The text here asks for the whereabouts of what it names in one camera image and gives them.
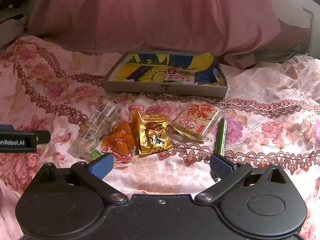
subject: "colorful paper in tray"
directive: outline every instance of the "colorful paper in tray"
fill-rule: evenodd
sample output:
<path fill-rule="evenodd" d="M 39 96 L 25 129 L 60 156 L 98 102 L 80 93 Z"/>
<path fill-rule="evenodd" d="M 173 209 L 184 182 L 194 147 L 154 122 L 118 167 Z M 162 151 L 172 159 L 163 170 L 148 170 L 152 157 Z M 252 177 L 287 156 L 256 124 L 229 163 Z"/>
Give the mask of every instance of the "colorful paper in tray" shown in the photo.
<path fill-rule="evenodd" d="M 198 85 L 219 86 L 219 63 L 210 53 L 198 56 L 129 54 L 115 81 L 163 82 L 168 67 L 192 69 Z"/>

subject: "plastic snack bag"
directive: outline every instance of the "plastic snack bag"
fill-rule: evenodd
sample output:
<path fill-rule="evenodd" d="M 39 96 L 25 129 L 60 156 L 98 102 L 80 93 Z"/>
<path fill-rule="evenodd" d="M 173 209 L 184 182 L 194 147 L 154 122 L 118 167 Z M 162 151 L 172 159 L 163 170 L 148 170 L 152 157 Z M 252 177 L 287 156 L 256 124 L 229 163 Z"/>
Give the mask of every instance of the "plastic snack bag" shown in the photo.
<path fill-rule="evenodd" d="M 141 113 L 138 109 L 134 109 L 130 112 L 131 120 L 129 122 L 133 137 L 135 141 L 139 141 L 139 131 L 141 123 Z"/>
<path fill-rule="evenodd" d="M 127 166 L 135 152 L 135 140 L 128 122 L 118 122 L 112 127 L 111 132 L 104 136 L 97 147 L 89 154 L 94 160 L 105 153 L 114 157 L 115 167 Z"/>
<path fill-rule="evenodd" d="M 168 120 L 165 115 L 144 115 L 140 124 L 140 156 L 173 148 L 165 131 Z"/>
<path fill-rule="evenodd" d="M 164 76 L 164 83 L 195 84 L 195 71 L 169 67 Z"/>
<path fill-rule="evenodd" d="M 101 138 L 111 132 L 112 127 L 121 120 L 121 108 L 116 103 L 104 100 L 92 117 L 79 130 L 79 135 L 68 149 L 68 153 L 76 158 L 92 161 L 92 151 Z"/>
<path fill-rule="evenodd" d="M 217 120 L 219 109 L 200 101 L 191 101 L 170 124 L 189 139 L 203 142 Z"/>

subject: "cardboard box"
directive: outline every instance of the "cardboard box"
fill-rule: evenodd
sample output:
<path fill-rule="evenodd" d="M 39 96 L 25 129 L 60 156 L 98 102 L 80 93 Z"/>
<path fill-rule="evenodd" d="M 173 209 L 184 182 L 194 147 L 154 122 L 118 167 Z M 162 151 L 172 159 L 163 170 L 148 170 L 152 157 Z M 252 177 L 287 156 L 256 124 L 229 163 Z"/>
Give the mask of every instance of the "cardboard box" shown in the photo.
<path fill-rule="evenodd" d="M 147 92 L 147 93 L 164 93 L 164 94 L 180 94 L 204 97 L 225 97 L 228 84 L 222 71 L 219 69 L 220 86 L 205 85 L 187 85 L 178 83 L 163 82 L 128 82 L 115 81 L 115 77 L 119 70 L 126 63 L 129 54 L 171 54 L 183 56 L 198 56 L 199 54 L 173 52 L 173 51 L 133 51 L 128 52 L 110 69 L 104 77 L 104 89 L 107 92 Z"/>

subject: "green marker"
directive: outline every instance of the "green marker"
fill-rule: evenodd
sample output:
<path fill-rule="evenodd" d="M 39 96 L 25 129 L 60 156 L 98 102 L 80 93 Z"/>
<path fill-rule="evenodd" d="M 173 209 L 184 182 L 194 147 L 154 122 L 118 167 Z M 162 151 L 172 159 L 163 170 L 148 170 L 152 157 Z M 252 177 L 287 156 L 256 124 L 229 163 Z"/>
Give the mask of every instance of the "green marker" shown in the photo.
<path fill-rule="evenodd" d="M 221 118 L 218 125 L 215 154 L 224 156 L 224 151 L 226 148 L 226 137 L 227 137 L 227 119 Z M 211 171 L 211 176 L 214 182 L 218 182 L 219 177 L 213 171 Z"/>

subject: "gold foil snack bag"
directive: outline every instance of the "gold foil snack bag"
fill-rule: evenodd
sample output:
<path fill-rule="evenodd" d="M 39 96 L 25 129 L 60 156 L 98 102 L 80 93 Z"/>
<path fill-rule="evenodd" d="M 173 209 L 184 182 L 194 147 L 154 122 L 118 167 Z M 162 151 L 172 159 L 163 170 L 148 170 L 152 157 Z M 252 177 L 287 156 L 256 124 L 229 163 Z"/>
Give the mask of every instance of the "gold foil snack bag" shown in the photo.
<path fill-rule="evenodd" d="M 144 115 L 140 124 L 140 156 L 170 150 L 173 146 L 165 131 L 168 125 L 165 115 Z"/>

